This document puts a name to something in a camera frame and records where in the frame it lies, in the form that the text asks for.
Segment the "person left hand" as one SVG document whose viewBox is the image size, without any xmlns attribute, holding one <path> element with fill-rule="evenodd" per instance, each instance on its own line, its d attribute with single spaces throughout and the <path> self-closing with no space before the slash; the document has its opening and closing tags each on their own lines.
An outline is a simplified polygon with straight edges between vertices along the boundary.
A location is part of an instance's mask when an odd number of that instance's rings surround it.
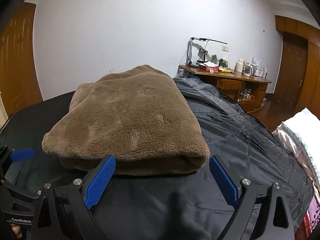
<svg viewBox="0 0 320 240">
<path fill-rule="evenodd" d="M 18 239 L 21 239 L 23 236 L 21 227 L 17 224 L 10 224 L 10 225 L 11 225 L 11 229 L 14 232 L 14 234 L 16 235 L 16 237 Z"/>
</svg>

